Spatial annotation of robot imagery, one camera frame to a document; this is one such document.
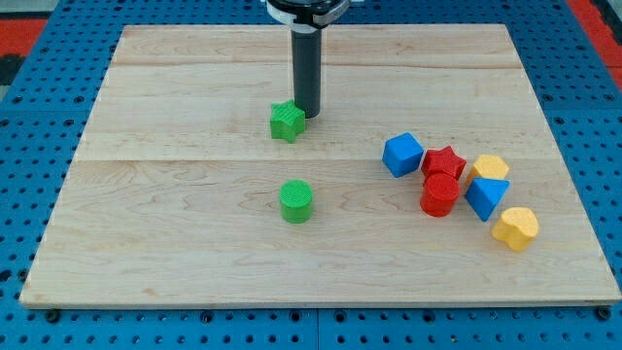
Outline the black white robot arm flange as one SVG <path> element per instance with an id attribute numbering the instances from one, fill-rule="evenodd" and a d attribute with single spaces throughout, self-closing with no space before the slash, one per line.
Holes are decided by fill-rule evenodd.
<path id="1" fill-rule="evenodd" d="M 266 0 L 266 9 L 276 21 L 297 33 L 313 33 L 341 18 L 350 0 Z"/>

